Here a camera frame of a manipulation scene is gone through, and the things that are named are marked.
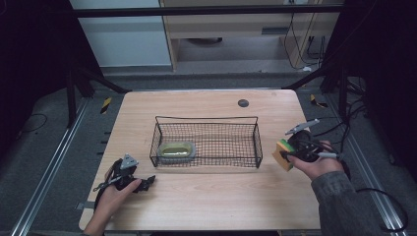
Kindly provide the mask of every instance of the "wire basket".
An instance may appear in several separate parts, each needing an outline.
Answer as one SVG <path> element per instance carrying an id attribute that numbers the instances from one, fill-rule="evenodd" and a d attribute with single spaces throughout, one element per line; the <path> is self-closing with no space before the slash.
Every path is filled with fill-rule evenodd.
<path id="1" fill-rule="evenodd" d="M 150 160 L 154 167 L 230 165 L 257 167 L 263 159 L 258 117 L 179 118 L 156 116 Z M 190 153 L 170 157 L 161 148 L 184 145 Z"/>

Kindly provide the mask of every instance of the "yellow sponge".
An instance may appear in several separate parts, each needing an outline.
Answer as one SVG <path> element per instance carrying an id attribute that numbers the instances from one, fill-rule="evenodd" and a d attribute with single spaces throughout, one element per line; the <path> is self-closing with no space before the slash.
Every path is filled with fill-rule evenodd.
<path id="1" fill-rule="evenodd" d="M 294 148 L 288 144 L 288 142 L 284 139 L 276 142 L 276 150 L 275 152 L 272 154 L 272 156 L 275 158 L 276 162 L 278 162 L 278 164 L 284 168 L 284 170 L 289 171 L 293 166 L 292 163 L 289 162 L 288 160 L 286 160 L 281 152 L 282 151 L 294 151 Z"/>

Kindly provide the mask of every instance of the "metal rail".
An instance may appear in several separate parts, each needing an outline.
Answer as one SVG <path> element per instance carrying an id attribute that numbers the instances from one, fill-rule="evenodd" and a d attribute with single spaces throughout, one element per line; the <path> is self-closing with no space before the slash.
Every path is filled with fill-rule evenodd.
<path id="1" fill-rule="evenodd" d="M 334 101 L 334 98 L 330 95 L 325 94 L 325 97 L 327 101 L 329 101 L 329 107 L 332 109 L 334 114 L 338 114 L 335 107 L 336 102 Z M 374 171 L 372 170 L 371 166 L 369 165 L 368 161 L 366 160 L 366 157 L 362 150 L 360 149 L 358 143 L 356 142 L 356 139 L 354 136 L 349 135 L 346 139 L 347 146 L 350 147 L 352 150 L 352 158 L 356 162 L 359 172 L 361 173 L 361 176 L 369 188 L 379 189 L 383 190 L 383 186 L 378 180 L 377 176 L 375 175 Z M 376 204 L 386 226 L 388 229 L 397 229 L 401 228 L 403 226 L 401 219 L 399 218 L 398 214 L 396 213 L 395 208 L 393 207 L 391 201 L 387 196 L 382 196 L 377 193 L 371 193 L 371 196 L 374 200 L 374 203 Z M 398 233 L 391 233 L 391 235 L 395 236 L 407 236 L 408 233 L 404 230 L 402 232 Z"/>
<path id="2" fill-rule="evenodd" d="M 248 6 L 204 6 L 204 7 L 161 7 L 161 8 L 121 8 L 121 9 L 75 9 L 68 11 L 48 11 L 53 17 L 66 18 L 111 18 L 111 17 L 151 17 L 189 15 L 233 15 L 233 14 L 281 14 L 281 13 L 335 13 L 363 11 L 361 5 L 308 4 L 308 5 L 248 5 Z"/>
<path id="3" fill-rule="evenodd" d="M 89 104 L 89 98 L 83 98 L 78 110 L 77 119 L 74 122 L 74 125 L 67 129 L 65 132 L 58 148 L 55 150 L 52 159 L 49 162 L 49 165 L 46 167 L 46 170 L 40 179 L 36 190 L 30 198 L 29 203 L 27 204 L 24 212 L 19 218 L 18 222 L 15 224 L 11 235 L 12 236 L 25 236 L 28 234 L 31 224 L 34 221 L 34 218 L 37 215 L 37 212 L 40 209 L 40 206 L 45 199 L 45 196 L 55 178 L 56 173 L 64 159 L 64 156 L 68 150 L 68 147 L 71 144 L 72 139 L 74 138 L 81 121 L 86 113 L 86 108 Z"/>

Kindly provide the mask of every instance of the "sleeve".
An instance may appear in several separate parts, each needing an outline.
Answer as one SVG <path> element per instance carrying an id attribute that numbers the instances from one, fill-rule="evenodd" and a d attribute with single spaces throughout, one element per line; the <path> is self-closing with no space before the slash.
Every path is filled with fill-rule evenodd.
<path id="1" fill-rule="evenodd" d="M 312 182 L 319 202 L 322 234 L 383 235 L 369 206 L 361 200 L 346 174 L 334 171 Z"/>

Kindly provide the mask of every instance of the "white cabinet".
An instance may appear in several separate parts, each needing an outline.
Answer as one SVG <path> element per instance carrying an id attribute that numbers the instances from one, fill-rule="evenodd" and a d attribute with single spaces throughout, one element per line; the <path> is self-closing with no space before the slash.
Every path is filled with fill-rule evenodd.
<path id="1" fill-rule="evenodd" d="M 157 0 L 71 0 L 71 4 L 74 9 L 159 7 Z M 103 71 L 171 66 L 161 17 L 79 18 L 79 21 Z"/>

